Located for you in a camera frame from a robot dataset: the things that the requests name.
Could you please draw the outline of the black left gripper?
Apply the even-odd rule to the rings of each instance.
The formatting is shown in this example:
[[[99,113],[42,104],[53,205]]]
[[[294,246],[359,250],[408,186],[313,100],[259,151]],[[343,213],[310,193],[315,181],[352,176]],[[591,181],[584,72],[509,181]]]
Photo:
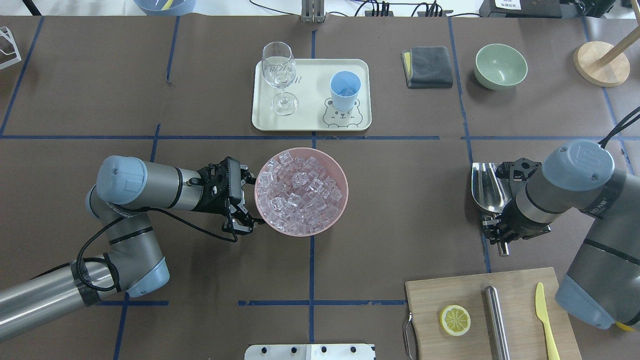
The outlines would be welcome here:
[[[201,187],[201,196],[194,212],[224,215],[222,232],[234,236],[253,233],[257,219],[244,205],[243,187],[255,185],[255,176],[246,164],[227,156],[217,164],[210,163],[198,170],[199,177],[188,180],[191,187]]]

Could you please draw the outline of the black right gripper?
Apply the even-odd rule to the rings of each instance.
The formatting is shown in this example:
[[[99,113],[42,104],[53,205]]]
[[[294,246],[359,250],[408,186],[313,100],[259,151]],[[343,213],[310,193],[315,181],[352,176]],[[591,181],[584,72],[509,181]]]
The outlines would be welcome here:
[[[521,208],[516,203],[518,191],[525,189],[528,179],[542,168],[541,162],[535,162],[528,158],[519,158],[516,161],[505,161],[496,164],[496,175],[500,179],[509,180],[512,198],[498,215],[498,223],[490,233],[496,235],[498,240],[509,244],[519,239],[532,239],[549,233],[549,224],[533,221],[522,214]]]

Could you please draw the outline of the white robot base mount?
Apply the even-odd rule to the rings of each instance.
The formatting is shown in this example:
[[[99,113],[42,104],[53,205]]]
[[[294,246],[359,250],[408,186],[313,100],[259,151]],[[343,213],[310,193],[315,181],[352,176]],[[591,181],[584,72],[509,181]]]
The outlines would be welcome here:
[[[245,360],[375,360],[373,344],[309,343],[254,344],[247,347]]]

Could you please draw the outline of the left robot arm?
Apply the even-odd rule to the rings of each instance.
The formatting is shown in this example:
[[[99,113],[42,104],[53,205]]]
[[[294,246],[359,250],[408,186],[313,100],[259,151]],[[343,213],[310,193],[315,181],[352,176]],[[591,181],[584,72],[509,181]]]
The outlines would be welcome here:
[[[102,223],[90,242],[105,234],[109,251],[77,257],[1,292],[0,337],[16,337],[117,293],[141,297],[169,282],[170,273],[149,212],[174,217],[170,210],[217,214],[222,231],[237,242],[253,232],[261,218],[249,214],[243,186],[256,178],[237,159],[226,157],[199,170],[112,155],[99,168],[86,208]]]

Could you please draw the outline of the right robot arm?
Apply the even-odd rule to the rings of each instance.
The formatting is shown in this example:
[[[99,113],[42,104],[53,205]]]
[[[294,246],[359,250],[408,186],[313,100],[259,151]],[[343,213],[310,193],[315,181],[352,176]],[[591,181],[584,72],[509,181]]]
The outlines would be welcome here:
[[[482,234],[501,256],[508,245],[551,230],[574,208],[593,218],[555,300],[569,314],[601,330],[639,329],[640,181],[615,168],[600,143],[568,141],[543,162],[474,162],[471,195],[482,210]]]

